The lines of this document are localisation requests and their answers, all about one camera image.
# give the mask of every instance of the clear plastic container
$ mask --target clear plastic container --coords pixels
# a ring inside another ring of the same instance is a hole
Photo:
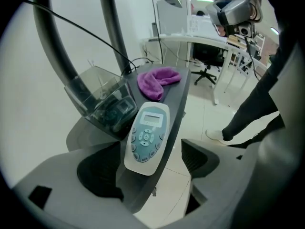
[[[81,115],[118,140],[129,133],[138,107],[124,78],[94,66],[65,90]]]

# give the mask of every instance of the person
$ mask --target person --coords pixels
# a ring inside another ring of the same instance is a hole
[[[281,9],[282,4],[276,0],[269,0],[271,4],[276,4],[274,13],[280,28],[279,48],[273,57],[273,63],[263,75],[256,87],[252,90],[247,99],[241,104],[229,125],[223,130],[206,130],[206,135],[212,140],[219,140],[223,144],[228,144],[233,137],[244,130],[251,122],[263,116],[269,115],[277,111],[277,107],[269,95],[269,90],[277,82],[277,77],[283,69],[294,44],[296,43],[295,30],[287,17],[283,20],[284,13]],[[225,36],[224,28],[217,26],[219,34]],[[252,139],[242,144],[230,145],[235,147],[247,148],[254,142],[260,142],[270,132],[283,128],[284,122],[279,114],[273,119],[267,127]]]
[[[197,11],[196,16],[204,16],[204,12],[199,10]]]

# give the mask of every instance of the purple towel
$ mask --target purple towel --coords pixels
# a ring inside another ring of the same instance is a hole
[[[179,82],[180,80],[181,75],[172,67],[160,67],[147,73],[140,73],[138,75],[138,86],[149,99],[159,101],[164,92],[162,86]]]

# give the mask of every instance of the black cable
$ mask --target black cable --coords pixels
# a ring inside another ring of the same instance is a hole
[[[255,77],[257,78],[257,80],[259,81],[259,79],[258,79],[258,77],[257,77],[257,75],[256,75],[256,71],[255,71],[254,60],[253,60],[252,55],[251,55],[251,53],[250,53],[250,45],[249,45],[248,39],[247,39],[246,37],[244,37],[244,40],[246,41],[247,51],[248,51],[248,54],[249,54],[249,56],[250,56],[250,58],[251,58],[251,60],[252,60],[252,63],[253,63],[254,75],[255,75]]]
[[[161,41],[162,42],[162,44],[165,46],[165,47],[167,47],[167,49],[170,51],[170,52],[172,52],[172,54],[173,55],[175,55],[175,57],[177,58],[177,59],[179,59],[179,60],[181,60],[181,61],[185,61],[185,62],[191,62],[191,63],[197,63],[197,62],[195,62],[195,61],[191,61],[191,60],[186,60],[186,59],[181,59],[180,57],[178,57],[163,41]]]
[[[254,18],[252,19],[252,20],[255,20],[256,19],[256,17],[257,17],[257,8],[256,8],[256,6],[254,5],[254,4],[252,4],[252,3],[250,3],[251,5],[252,5],[252,7],[255,9],[254,11],[255,11],[255,16],[254,16]]]
[[[154,8],[154,2],[152,3],[152,7],[153,7],[153,14],[154,14],[154,21],[155,21],[156,27],[157,27],[158,41],[159,41],[159,46],[160,46],[160,50],[161,50],[161,59],[162,59],[162,64],[163,64],[163,52],[162,52],[162,46],[160,43],[160,35],[159,35],[159,31],[158,31],[158,26],[157,26],[157,18],[156,18],[156,10]]]
[[[152,57],[154,57],[155,59],[157,59],[160,62],[160,59],[156,56],[154,56],[150,51],[147,51],[147,53],[149,53]]]
[[[149,60],[151,63],[153,63],[152,60],[150,60],[149,58],[145,58],[145,57],[136,58],[136,59],[132,60],[132,62],[133,62],[133,61],[136,61],[136,60],[138,60],[138,59],[147,59],[147,60]],[[123,73],[125,72],[125,70],[127,69],[127,66],[128,66],[128,65],[126,65],[125,68],[123,69],[123,71],[122,71],[122,73],[121,73],[121,77],[122,77]]]
[[[25,2],[25,3],[28,3],[28,4],[30,4],[30,5],[33,5],[33,6],[37,7],[37,8],[40,8],[40,9],[42,9],[42,10],[45,10],[46,12],[48,12],[48,13],[54,15],[55,17],[57,17],[57,18],[59,18],[59,19],[61,19],[61,20],[63,20],[63,21],[66,21],[66,22],[68,22],[68,23],[71,24],[71,25],[74,25],[75,27],[77,27],[77,28],[81,29],[82,31],[88,33],[89,35],[91,35],[91,36],[95,37],[96,39],[102,41],[102,42],[105,43],[107,46],[109,46],[109,47],[111,47],[113,50],[115,50],[115,51],[116,51],[119,55],[121,55],[123,58],[125,58],[126,60],[128,60],[128,61],[134,66],[134,68],[136,68],[136,66],[133,64],[133,62],[130,61],[126,56],[124,56],[122,53],[120,53],[118,50],[116,50],[114,47],[112,47],[108,42],[106,42],[106,41],[103,40],[102,38],[98,37],[97,35],[93,34],[92,32],[88,31],[87,29],[83,28],[82,26],[80,26],[80,25],[78,25],[78,24],[76,24],[76,23],[74,23],[74,22],[72,22],[72,21],[66,19],[65,17],[63,17],[63,16],[61,16],[61,15],[59,15],[59,14],[53,12],[53,11],[50,10],[48,7],[43,6],[43,5],[39,4],[39,3],[32,2],[32,1],[29,1],[29,0],[24,0],[24,2]]]
[[[143,49],[143,51],[144,51],[144,53],[145,53],[145,57],[147,57],[147,48],[146,48],[146,50],[144,49],[144,45],[142,46],[142,49]]]
[[[257,8],[256,8],[256,0],[254,0],[254,8],[255,8],[255,12],[256,12],[256,15],[255,15],[255,17],[253,18],[253,20],[255,21],[255,22],[258,22],[261,18],[259,18],[258,20],[255,20],[256,19],[256,17],[257,17],[257,15],[258,15],[258,11],[257,11]]]

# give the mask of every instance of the black office chair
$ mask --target black office chair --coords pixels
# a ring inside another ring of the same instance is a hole
[[[212,66],[216,66],[218,68],[218,71],[220,72],[219,67],[223,66],[224,63],[224,58],[223,54],[221,53],[220,48],[214,47],[211,45],[205,45],[205,44],[200,44],[200,43],[195,43],[194,44],[194,49],[193,49],[193,58],[198,59],[202,63],[206,65],[205,70],[200,70],[199,72],[193,72],[193,74],[198,74],[200,77],[195,81],[194,85],[197,85],[197,83],[202,79],[202,78],[207,78],[210,82],[213,84],[216,84],[217,77],[215,75],[209,74],[207,70],[209,70]]]

